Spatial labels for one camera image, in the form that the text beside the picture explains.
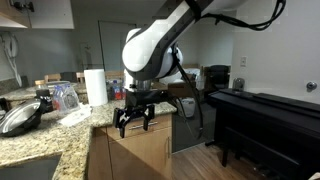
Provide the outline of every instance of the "wooden cabinet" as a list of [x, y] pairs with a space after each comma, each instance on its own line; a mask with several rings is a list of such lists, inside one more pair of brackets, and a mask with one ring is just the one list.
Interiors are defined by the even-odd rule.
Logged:
[[28, 27], [33, 29], [74, 29], [70, 0], [13, 0], [32, 2], [35, 12], [18, 11], [9, 0], [0, 0], [0, 27]]
[[31, 26], [28, 15], [12, 7], [9, 0], [0, 0], [0, 27], [27, 28]]
[[[167, 114], [156, 117], [151, 121], [148, 131], [142, 129], [142, 120], [129, 123], [125, 138], [120, 138], [114, 127], [100, 128], [100, 132], [107, 131], [104, 138], [101, 138], [103, 143], [96, 143], [91, 148], [96, 147], [104, 155], [90, 149], [90, 156], [100, 159], [90, 157], [89, 179], [171, 179], [171, 116]], [[95, 172], [97, 166], [99, 170], [102, 167], [100, 172]], [[100, 173], [101, 176], [94, 176], [93, 173]]]

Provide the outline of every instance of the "paper towel roll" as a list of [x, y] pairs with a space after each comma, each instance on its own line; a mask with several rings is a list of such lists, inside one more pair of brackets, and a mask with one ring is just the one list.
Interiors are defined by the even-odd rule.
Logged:
[[87, 95], [90, 106], [108, 103], [106, 79], [103, 69], [84, 70]]

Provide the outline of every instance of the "electrical outlet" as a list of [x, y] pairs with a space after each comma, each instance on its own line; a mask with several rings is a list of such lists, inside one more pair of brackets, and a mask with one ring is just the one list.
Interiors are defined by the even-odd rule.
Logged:
[[247, 56], [242, 56], [241, 57], [241, 59], [240, 59], [240, 66], [241, 67], [247, 67], [247, 59], [248, 59]]

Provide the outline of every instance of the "upright piano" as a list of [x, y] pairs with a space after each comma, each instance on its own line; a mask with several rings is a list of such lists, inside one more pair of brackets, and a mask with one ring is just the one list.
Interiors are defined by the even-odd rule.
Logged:
[[216, 143], [234, 145], [283, 179], [320, 172], [320, 105], [231, 89], [209, 94]]

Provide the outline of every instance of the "wooden floor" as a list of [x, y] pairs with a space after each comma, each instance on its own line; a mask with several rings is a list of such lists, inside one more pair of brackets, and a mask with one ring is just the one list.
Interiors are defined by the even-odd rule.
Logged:
[[254, 165], [229, 153], [227, 167], [221, 165], [222, 151], [216, 146], [200, 144], [172, 156], [174, 180], [265, 180], [253, 170]]

